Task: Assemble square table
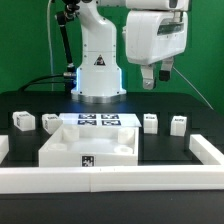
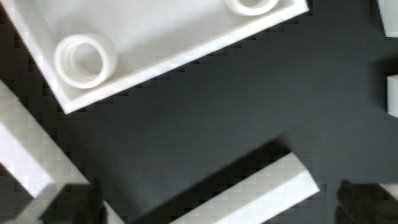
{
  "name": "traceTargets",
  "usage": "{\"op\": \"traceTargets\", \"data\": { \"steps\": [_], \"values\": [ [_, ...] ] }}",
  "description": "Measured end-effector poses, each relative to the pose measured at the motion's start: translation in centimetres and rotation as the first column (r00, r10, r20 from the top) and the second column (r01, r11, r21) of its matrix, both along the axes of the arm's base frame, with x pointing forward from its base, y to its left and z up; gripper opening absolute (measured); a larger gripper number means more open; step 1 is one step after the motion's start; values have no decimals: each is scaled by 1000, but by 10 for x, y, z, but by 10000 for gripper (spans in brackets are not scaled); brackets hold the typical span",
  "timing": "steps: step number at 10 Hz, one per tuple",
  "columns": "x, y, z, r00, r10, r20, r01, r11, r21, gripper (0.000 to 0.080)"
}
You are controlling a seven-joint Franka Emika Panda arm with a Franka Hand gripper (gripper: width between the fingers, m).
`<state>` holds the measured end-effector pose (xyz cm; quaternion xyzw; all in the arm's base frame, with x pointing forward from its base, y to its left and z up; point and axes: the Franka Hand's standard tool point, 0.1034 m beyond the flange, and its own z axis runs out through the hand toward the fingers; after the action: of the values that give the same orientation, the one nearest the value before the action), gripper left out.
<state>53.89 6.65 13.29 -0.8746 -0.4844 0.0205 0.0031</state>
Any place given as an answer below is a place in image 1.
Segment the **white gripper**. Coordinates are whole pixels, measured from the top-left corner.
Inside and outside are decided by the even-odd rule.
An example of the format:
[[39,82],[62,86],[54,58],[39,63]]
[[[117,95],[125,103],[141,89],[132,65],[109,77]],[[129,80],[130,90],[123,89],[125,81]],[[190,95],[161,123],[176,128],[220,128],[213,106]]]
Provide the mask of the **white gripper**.
[[141,67],[143,88],[155,88],[154,66],[162,61],[159,71],[160,81],[169,81],[174,58],[186,48],[188,15],[182,13],[176,19],[174,12],[130,11],[123,34],[125,51],[130,63]]

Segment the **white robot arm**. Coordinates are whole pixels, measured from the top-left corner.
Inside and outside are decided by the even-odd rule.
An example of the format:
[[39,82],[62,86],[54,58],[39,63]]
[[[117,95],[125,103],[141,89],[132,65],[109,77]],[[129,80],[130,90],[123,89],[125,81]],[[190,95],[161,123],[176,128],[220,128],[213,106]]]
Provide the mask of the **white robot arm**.
[[99,6],[130,10],[123,27],[125,53],[130,63],[141,67],[143,87],[155,87],[157,62],[162,63],[159,79],[170,79],[174,56],[186,48],[190,0],[78,0],[77,5],[77,10],[66,9],[68,18],[79,18],[82,30],[82,63],[71,90],[75,100],[110,103],[126,95],[116,63],[117,30],[99,14]]

